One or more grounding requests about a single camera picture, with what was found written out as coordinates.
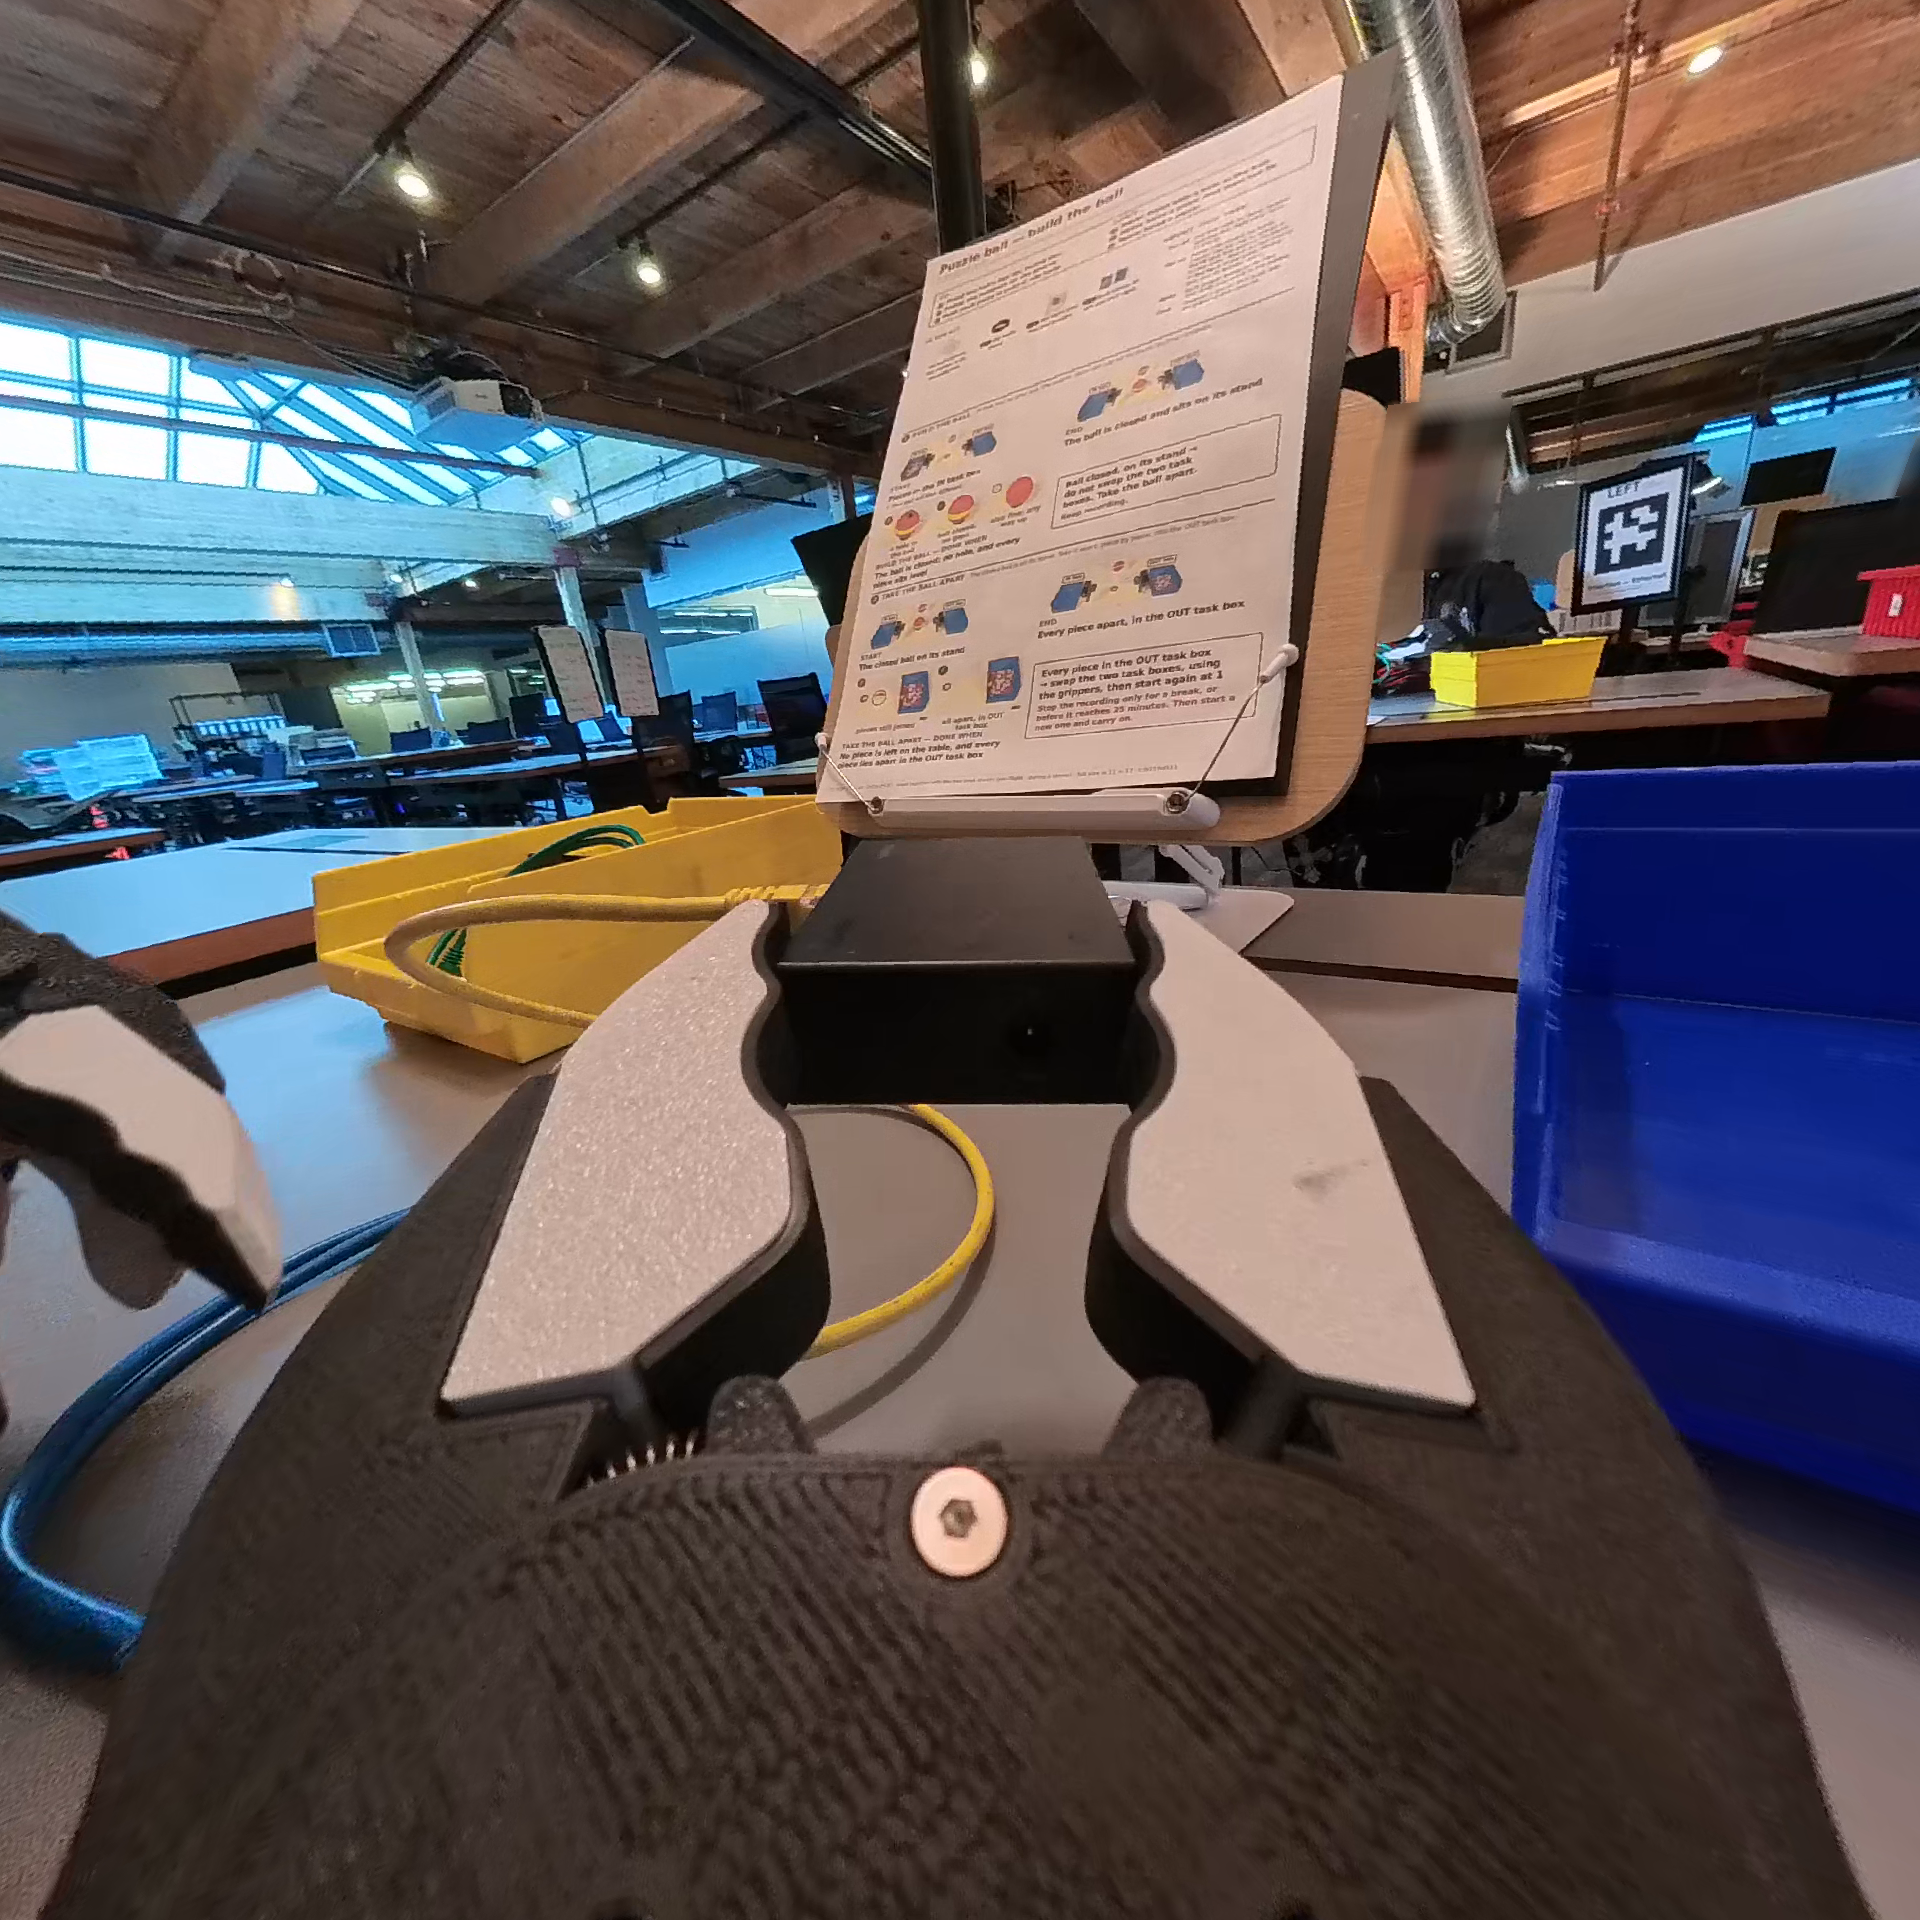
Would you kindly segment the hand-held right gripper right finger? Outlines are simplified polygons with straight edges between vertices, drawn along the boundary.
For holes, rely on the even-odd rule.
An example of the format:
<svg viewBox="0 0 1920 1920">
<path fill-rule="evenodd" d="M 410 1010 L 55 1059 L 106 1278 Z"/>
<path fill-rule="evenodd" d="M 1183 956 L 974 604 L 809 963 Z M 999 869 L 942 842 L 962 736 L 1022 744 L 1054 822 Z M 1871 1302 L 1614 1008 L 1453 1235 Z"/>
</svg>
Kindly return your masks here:
<svg viewBox="0 0 1920 1920">
<path fill-rule="evenodd" d="M 1469 1368 L 1350 1056 L 1171 904 L 1135 904 L 1126 1117 L 1088 1249 L 1088 1323 L 1134 1380 L 1217 1419 L 1272 1388 L 1441 1419 Z"/>
</svg>

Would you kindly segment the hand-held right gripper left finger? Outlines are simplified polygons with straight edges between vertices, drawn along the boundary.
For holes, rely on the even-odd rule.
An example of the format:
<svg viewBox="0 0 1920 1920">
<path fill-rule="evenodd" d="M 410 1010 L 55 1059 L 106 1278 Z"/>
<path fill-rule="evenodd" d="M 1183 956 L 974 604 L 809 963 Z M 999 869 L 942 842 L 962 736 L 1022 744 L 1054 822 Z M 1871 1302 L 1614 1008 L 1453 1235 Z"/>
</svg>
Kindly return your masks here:
<svg viewBox="0 0 1920 1920">
<path fill-rule="evenodd" d="M 451 1339 L 447 1414 L 601 1402 L 702 1419 L 825 1328 L 825 1225 L 792 1122 L 785 904 L 737 904 L 567 1050 Z"/>
</svg>

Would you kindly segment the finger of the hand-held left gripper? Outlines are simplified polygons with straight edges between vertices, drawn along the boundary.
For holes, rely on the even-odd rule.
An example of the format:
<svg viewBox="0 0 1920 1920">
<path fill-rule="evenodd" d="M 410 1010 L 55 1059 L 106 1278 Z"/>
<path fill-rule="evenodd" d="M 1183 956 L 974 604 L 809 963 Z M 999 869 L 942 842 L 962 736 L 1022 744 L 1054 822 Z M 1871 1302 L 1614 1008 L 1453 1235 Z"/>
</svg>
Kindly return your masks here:
<svg viewBox="0 0 1920 1920">
<path fill-rule="evenodd" d="M 281 1225 L 221 1091 L 99 1006 L 24 1014 L 2 1040 L 3 1148 L 58 1186 L 93 1285 L 154 1306 L 199 1276 L 238 1306 L 281 1282 Z"/>
</svg>

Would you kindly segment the black network switch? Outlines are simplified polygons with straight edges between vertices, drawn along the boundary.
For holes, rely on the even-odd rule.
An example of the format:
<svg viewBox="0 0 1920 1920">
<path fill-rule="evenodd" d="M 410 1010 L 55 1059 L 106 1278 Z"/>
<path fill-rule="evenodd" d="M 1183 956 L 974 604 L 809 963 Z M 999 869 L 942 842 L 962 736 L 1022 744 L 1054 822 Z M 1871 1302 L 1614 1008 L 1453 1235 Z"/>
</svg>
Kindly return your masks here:
<svg viewBox="0 0 1920 1920">
<path fill-rule="evenodd" d="M 809 1106 L 1114 1105 L 1139 961 L 1064 840 L 864 842 L 785 938 L 774 1059 Z"/>
</svg>

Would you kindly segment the large blue plastic bin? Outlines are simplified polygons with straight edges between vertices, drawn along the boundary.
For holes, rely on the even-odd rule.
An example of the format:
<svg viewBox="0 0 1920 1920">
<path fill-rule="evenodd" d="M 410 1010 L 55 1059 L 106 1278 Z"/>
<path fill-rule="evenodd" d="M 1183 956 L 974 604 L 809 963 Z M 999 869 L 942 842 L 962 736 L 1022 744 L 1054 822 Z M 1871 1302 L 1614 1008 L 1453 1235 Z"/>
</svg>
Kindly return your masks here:
<svg viewBox="0 0 1920 1920">
<path fill-rule="evenodd" d="M 1559 776 L 1511 1162 L 1686 1441 L 1913 1516 L 1915 761 Z"/>
</svg>

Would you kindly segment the small yellow plastic bin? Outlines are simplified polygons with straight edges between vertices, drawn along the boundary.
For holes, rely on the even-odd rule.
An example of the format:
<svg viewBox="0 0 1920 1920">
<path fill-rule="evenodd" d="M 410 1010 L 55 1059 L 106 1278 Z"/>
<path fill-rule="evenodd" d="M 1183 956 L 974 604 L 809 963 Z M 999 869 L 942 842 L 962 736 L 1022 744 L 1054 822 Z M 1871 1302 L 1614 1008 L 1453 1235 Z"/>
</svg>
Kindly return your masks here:
<svg viewBox="0 0 1920 1920">
<path fill-rule="evenodd" d="M 1490 710 L 1576 704 L 1592 696 L 1607 636 L 1546 636 L 1501 648 L 1427 656 L 1427 690 L 1439 706 Z"/>
</svg>

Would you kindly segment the wooden work table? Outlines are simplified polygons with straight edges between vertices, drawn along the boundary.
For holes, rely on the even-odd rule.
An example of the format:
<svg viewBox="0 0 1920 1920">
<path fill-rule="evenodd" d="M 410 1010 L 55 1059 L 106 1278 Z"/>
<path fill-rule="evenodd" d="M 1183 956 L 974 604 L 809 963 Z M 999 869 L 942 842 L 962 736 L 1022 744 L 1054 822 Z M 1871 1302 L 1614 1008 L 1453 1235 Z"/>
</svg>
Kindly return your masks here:
<svg viewBox="0 0 1920 1920">
<path fill-rule="evenodd" d="M 1367 747 L 1461 746 L 1482 738 L 1562 738 L 1614 731 L 1715 730 L 1811 722 L 1830 692 L 1746 668 L 1597 680 L 1570 702 L 1496 709 L 1441 706 L 1431 692 L 1370 702 Z"/>
</svg>

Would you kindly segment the printed instruction sheet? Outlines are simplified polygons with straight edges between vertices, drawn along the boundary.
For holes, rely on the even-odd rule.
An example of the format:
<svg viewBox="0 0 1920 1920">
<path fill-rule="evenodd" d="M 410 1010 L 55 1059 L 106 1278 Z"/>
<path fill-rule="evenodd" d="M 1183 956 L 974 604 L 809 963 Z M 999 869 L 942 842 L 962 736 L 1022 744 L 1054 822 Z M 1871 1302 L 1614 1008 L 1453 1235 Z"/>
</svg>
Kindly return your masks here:
<svg viewBox="0 0 1920 1920">
<path fill-rule="evenodd" d="M 1343 90 L 928 268 L 819 801 L 1277 770 Z"/>
</svg>

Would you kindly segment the white ceiling projector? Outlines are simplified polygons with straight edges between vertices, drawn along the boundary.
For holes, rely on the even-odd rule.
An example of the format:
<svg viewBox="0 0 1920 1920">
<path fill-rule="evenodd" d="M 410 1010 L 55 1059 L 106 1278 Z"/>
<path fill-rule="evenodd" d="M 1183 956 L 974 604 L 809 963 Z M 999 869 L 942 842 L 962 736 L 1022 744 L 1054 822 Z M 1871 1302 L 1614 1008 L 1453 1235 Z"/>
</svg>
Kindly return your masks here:
<svg viewBox="0 0 1920 1920">
<path fill-rule="evenodd" d="M 544 429 L 544 409 L 528 388 L 502 378 L 434 378 L 408 401 L 421 441 L 449 446 L 470 457 L 505 457 Z"/>
</svg>

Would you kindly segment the black and white tag sign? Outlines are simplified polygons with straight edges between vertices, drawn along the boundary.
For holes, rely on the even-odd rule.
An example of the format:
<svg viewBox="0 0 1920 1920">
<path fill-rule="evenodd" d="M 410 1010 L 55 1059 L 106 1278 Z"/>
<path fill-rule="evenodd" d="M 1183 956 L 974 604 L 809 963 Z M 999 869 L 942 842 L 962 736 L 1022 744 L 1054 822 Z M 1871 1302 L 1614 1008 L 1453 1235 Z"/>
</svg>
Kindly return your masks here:
<svg viewBox="0 0 1920 1920">
<path fill-rule="evenodd" d="M 1570 610 L 1661 604 L 1689 554 L 1696 456 L 1680 452 L 1576 489 Z"/>
</svg>

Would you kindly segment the black pole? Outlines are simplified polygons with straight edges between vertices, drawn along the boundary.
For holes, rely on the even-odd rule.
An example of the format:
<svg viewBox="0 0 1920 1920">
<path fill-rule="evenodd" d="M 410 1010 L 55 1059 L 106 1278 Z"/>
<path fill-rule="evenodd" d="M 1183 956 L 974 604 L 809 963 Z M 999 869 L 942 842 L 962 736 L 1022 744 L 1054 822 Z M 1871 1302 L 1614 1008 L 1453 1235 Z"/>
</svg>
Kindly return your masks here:
<svg viewBox="0 0 1920 1920">
<path fill-rule="evenodd" d="M 931 216 L 938 252 L 950 253 L 987 233 L 974 105 L 975 36 L 968 3 L 917 3 L 917 13 Z"/>
</svg>

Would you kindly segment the silver air duct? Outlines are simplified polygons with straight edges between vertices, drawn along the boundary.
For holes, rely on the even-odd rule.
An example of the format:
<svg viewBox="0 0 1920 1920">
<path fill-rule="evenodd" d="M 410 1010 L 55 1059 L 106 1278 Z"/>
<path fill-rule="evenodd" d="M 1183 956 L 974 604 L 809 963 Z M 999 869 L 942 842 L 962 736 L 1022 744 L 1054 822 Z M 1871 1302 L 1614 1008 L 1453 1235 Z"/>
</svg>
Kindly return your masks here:
<svg viewBox="0 0 1920 1920">
<path fill-rule="evenodd" d="M 1393 131 L 1431 237 L 1441 304 L 1431 345 L 1458 347 L 1503 320 L 1506 282 L 1455 3 L 1347 3 L 1357 46 L 1399 58 Z"/>
</svg>

